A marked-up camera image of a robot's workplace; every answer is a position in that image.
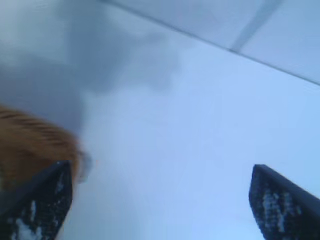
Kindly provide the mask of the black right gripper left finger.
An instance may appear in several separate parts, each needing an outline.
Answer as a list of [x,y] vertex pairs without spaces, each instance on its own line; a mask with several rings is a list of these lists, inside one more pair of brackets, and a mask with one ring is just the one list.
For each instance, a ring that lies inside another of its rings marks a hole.
[[73,201],[71,165],[58,161],[0,193],[2,240],[54,240]]

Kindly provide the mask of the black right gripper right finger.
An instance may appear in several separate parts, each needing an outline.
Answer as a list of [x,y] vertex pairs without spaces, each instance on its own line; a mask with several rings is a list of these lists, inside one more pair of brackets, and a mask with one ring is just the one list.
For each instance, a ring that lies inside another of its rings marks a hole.
[[264,239],[320,238],[319,198],[267,165],[254,165],[248,199]]

